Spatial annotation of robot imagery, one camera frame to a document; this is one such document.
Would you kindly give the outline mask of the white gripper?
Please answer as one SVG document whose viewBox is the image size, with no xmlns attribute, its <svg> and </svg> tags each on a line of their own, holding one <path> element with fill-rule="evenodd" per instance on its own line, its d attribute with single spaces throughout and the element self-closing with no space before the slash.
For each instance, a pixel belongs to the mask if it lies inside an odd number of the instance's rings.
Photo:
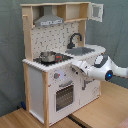
<svg viewBox="0 0 128 128">
<path fill-rule="evenodd" d="M 91 67 L 90 64 L 88 64 L 86 61 L 79 61 L 74 60 L 72 62 L 72 67 L 82 76 L 87 77 L 88 76 L 88 70 Z"/>
</svg>

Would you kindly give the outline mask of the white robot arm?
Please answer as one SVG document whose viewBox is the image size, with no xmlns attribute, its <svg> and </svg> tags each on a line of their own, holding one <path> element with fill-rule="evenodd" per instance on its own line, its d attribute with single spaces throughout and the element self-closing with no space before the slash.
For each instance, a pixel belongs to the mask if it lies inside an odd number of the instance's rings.
<svg viewBox="0 0 128 128">
<path fill-rule="evenodd" d="M 113 76 L 128 78 L 128 67 L 122 68 L 117 66 L 108 55 L 97 56 L 93 65 L 87 61 L 74 60 L 72 67 L 82 77 L 100 81 L 108 81 Z"/>
</svg>

